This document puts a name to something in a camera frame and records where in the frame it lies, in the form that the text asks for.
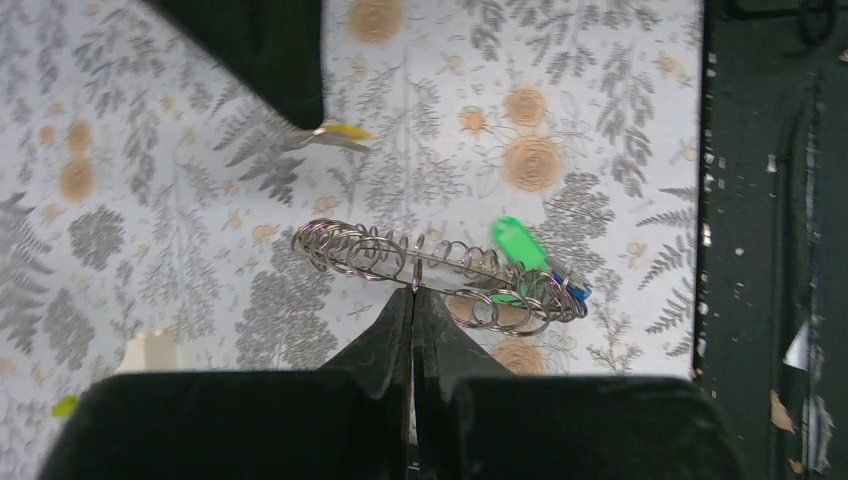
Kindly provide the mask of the yellow key tag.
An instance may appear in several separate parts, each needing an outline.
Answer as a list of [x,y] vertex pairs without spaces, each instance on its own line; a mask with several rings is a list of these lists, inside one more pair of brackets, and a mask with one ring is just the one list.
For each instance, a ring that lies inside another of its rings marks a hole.
[[324,124],[312,131],[296,133],[293,137],[293,149],[312,144],[335,145],[343,149],[360,153],[370,153],[372,149],[365,142],[372,134],[361,128],[343,124]]

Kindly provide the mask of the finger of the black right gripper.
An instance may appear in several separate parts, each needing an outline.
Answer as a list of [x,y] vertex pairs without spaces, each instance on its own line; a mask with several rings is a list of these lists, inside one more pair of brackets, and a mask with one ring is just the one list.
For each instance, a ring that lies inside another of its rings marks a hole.
[[295,127],[325,119],[320,0],[148,3]]

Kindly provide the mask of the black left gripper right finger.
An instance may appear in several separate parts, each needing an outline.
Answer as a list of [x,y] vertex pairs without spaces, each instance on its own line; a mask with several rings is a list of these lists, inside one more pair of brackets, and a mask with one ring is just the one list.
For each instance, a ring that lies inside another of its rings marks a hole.
[[442,296],[415,293],[413,396],[421,479],[467,479],[467,436],[475,420],[473,379],[509,378],[453,320]]

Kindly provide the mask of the green key tag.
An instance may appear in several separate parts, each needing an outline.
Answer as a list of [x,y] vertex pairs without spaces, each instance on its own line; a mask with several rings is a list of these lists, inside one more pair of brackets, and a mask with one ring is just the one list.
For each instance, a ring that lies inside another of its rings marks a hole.
[[511,216],[494,220],[490,232],[495,245],[508,260],[504,273],[510,286],[528,297],[544,297],[550,268],[547,254],[533,234]]

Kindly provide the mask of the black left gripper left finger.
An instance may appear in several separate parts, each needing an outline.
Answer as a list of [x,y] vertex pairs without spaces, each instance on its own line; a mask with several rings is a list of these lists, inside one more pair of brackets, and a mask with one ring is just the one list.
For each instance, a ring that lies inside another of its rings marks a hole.
[[322,366],[353,381],[348,479],[408,477],[413,307],[409,288],[395,290],[374,323]]

